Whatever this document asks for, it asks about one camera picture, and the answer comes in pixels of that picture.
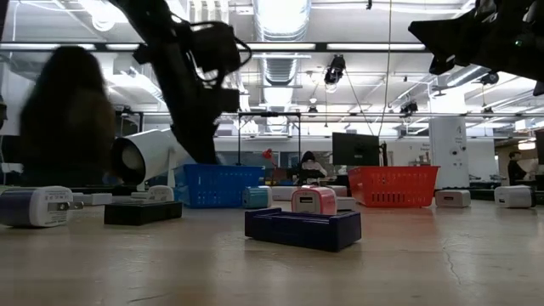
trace white column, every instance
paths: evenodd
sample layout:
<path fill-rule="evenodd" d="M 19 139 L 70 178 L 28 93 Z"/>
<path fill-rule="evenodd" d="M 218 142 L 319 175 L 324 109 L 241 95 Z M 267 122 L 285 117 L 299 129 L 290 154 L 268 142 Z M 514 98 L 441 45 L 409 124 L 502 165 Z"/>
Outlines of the white column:
<path fill-rule="evenodd" d="M 467 111 L 464 94 L 452 91 L 429 101 L 429 109 L 439 113 Z M 436 117 L 429 121 L 431 157 L 440 166 L 436 189 L 466 188 L 469 186 L 467 127 L 461 116 Z"/>

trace computer monitor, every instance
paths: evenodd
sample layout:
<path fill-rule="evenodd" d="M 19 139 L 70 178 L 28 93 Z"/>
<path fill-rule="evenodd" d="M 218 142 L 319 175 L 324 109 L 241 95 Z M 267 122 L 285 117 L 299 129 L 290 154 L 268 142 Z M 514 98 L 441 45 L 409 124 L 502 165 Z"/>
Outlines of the computer monitor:
<path fill-rule="evenodd" d="M 333 133 L 332 164 L 380 166 L 380 139 L 371 135 Z"/>

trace ceiling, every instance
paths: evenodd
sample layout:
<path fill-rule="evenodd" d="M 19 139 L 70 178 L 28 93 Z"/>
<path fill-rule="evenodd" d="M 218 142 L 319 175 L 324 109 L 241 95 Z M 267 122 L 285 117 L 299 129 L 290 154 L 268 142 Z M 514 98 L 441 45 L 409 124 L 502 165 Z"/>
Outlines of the ceiling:
<path fill-rule="evenodd" d="M 97 30 L 89 13 L 89 2 L 98 0 L 10 0 L 6 26 L 3 33 L 4 42 L 74 42 L 74 43 L 135 43 L 140 42 L 138 34 L 131 26 L 109 11 L 107 18 L 116 23 L 108 31 Z M 309 27 L 305 37 L 307 42 L 342 42 L 342 43 L 418 43 L 408 32 L 413 20 L 449 19 L 460 15 L 463 9 L 470 9 L 473 1 L 467 0 L 393 0 L 389 10 L 388 0 L 374 0 L 371 10 L 366 10 L 366 1 L 330 1 L 315 0 L 309 14 Z M 228 4 L 229 23 L 235 28 L 235 34 L 246 42 L 258 40 L 254 28 L 254 14 L 250 0 L 168 0 L 171 9 L 190 8 L 190 19 L 197 20 L 198 8 L 201 14 L 207 14 L 208 5 L 213 7 L 215 19 L 221 18 L 221 5 Z M 432 59 L 425 53 L 393 53 L 387 50 L 382 53 L 349 53 L 344 58 L 347 74 L 341 79 L 334 93 L 327 93 L 322 80 L 322 73 L 332 60 L 333 53 L 301 53 L 304 59 L 299 60 L 297 78 L 289 109 L 305 112 L 310 105 L 309 99 L 316 98 L 318 111 L 348 112 L 363 109 L 368 112 L 389 111 L 405 99 L 398 100 L 421 81 L 434 82 L 428 74 Z M 32 63 L 39 71 L 39 64 L 47 59 L 47 53 L 13 53 L 13 59 L 22 63 Z M 151 80 L 150 86 L 140 86 L 137 82 L 129 82 L 120 76 L 121 71 L 137 65 L 130 54 L 116 54 L 113 64 L 105 72 L 110 81 L 111 98 L 114 103 L 126 104 L 141 111 L 165 111 L 164 104 L 154 92 L 152 74 L 144 74 Z M 249 93 L 249 106 L 257 110 L 266 107 L 263 97 L 263 81 L 259 70 L 260 59 L 253 59 L 241 69 L 244 88 Z M 479 112 L 482 104 L 510 99 L 532 90 L 535 82 L 501 74 L 501 81 L 494 87 L 482 88 L 480 84 L 469 83 L 461 87 L 465 93 L 468 111 Z M 419 110 L 428 111 L 428 92 L 423 90 L 427 84 L 420 85 L 422 90 L 411 96 L 418 103 Z M 522 99 L 500 109 L 501 112 L 520 112 L 544 103 L 541 99 Z M 313 118 L 322 121 L 323 116 Z M 339 120 L 363 121 L 364 119 L 342 118 Z"/>

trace long hair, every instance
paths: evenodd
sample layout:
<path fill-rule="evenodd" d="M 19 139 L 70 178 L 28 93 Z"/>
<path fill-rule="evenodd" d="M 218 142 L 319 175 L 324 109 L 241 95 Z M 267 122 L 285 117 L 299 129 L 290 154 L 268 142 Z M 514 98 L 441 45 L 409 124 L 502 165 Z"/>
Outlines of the long hair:
<path fill-rule="evenodd" d="M 36 118 L 48 122 L 62 122 L 78 91 L 88 90 L 104 96 L 105 81 L 100 64 L 84 48 L 59 47 L 42 68 L 21 112 L 21 125 L 31 124 Z"/>
<path fill-rule="evenodd" d="M 303 155 L 303 159 L 300 161 L 301 164 L 304 164 L 307 161 L 314 161 L 315 162 L 315 156 L 314 153 L 311 151 L 306 151 Z"/>

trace table surface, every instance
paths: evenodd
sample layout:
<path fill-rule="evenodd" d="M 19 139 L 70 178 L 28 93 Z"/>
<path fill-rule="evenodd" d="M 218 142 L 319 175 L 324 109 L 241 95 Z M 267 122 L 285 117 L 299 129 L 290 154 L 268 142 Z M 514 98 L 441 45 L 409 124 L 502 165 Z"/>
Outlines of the table surface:
<path fill-rule="evenodd" d="M 288 208 L 287 203 L 276 206 Z M 2 305 L 542 305 L 544 211 L 362 208 L 329 253 L 244 237 L 242 210 L 106 226 L 0 228 Z"/>

